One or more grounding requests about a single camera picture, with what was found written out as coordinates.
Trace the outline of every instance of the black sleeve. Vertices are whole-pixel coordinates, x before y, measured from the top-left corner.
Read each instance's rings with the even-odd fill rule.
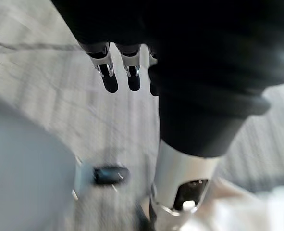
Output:
[[[83,44],[146,43],[158,64],[160,137],[187,154],[226,152],[261,96],[284,83],[284,0],[53,0]]]

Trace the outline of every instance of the silver metal part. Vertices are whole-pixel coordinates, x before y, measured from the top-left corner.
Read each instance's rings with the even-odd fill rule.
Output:
[[[196,180],[210,180],[219,159],[187,155],[161,140],[152,184],[154,201],[172,209],[179,186]]]
[[[94,169],[87,161],[76,160],[74,188],[72,195],[77,201],[87,192],[94,181]]]
[[[91,54],[92,50],[94,49],[94,47],[91,47],[90,45],[84,45],[84,44],[80,44],[81,47],[86,51],[87,54]],[[100,75],[102,78],[104,78],[105,76],[103,75],[102,73],[102,70],[100,68],[101,65],[106,65],[107,69],[108,69],[108,72],[109,72],[109,76],[113,76],[114,75],[114,66],[113,66],[113,61],[112,61],[112,57],[111,57],[111,53],[110,53],[110,50],[109,50],[109,45],[108,43],[104,45],[100,44],[99,48],[101,48],[102,50],[105,50],[107,51],[107,54],[105,57],[103,58],[100,58],[100,59],[97,59],[97,58],[93,58],[91,56],[90,59],[95,67],[95,69],[97,71],[99,71]]]
[[[210,231],[197,217],[195,207],[184,211],[171,211],[150,197],[150,220],[155,231]]]
[[[139,69],[139,67],[137,67],[137,66],[135,66],[134,68],[135,68],[135,76],[138,76],[138,75],[140,74],[140,69]],[[126,72],[127,72],[127,75],[128,75],[129,77],[131,77],[131,73],[130,73],[130,70],[129,70],[129,66],[127,66]]]
[[[129,72],[129,67],[134,66],[135,67],[135,76],[139,75],[140,72],[140,51],[137,52],[134,56],[125,56],[121,54],[122,60],[123,60],[123,67],[125,68],[127,75],[130,77],[131,74]]]
[[[107,69],[108,69],[109,76],[111,76],[111,77],[112,77],[112,76],[114,75],[114,71],[113,71],[113,69],[111,69],[111,68],[110,68],[110,66],[109,66],[108,64],[106,64],[106,67],[107,67]],[[102,78],[104,78],[105,76],[104,76],[104,74],[102,73],[102,70],[101,70],[100,65],[98,65],[96,69],[99,71],[99,73],[100,73],[101,77],[102,77]]]

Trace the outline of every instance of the floor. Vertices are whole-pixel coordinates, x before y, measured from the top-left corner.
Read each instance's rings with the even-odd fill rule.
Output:
[[[0,41],[73,44],[76,41],[48,0],[0,0]],[[138,200],[149,191],[158,147],[158,99],[149,92],[146,47],[141,89],[131,92],[120,54],[111,53],[119,90],[109,94],[88,56],[36,50],[0,54],[0,97],[58,136],[75,155],[95,165],[120,162],[128,184],[93,188],[47,231],[137,230]],[[268,90],[272,109],[251,117],[217,171],[252,192],[284,185],[284,85]]]

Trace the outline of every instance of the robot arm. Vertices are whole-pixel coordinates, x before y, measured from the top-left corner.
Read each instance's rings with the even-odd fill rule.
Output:
[[[245,120],[269,108],[265,88],[284,83],[284,1],[52,2],[109,92],[117,91],[109,42],[133,91],[139,44],[158,61],[149,69],[160,115],[151,219],[156,230],[181,225]]]

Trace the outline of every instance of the black fingertip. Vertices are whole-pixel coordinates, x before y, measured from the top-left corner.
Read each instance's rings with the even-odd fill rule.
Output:
[[[153,96],[159,96],[158,88],[155,85],[153,85],[152,83],[150,84],[150,93]]]
[[[115,74],[113,76],[105,76],[102,78],[105,89],[109,93],[115,93],[118,90],[118,84]]]
[[[129,175],[127,168],[119,166],[100,167],[94,171],[96,185],[112,185],[126,182]]]
[[[128,85],[131,91],[138,91],[141,87],[140,76],[128,77]]]

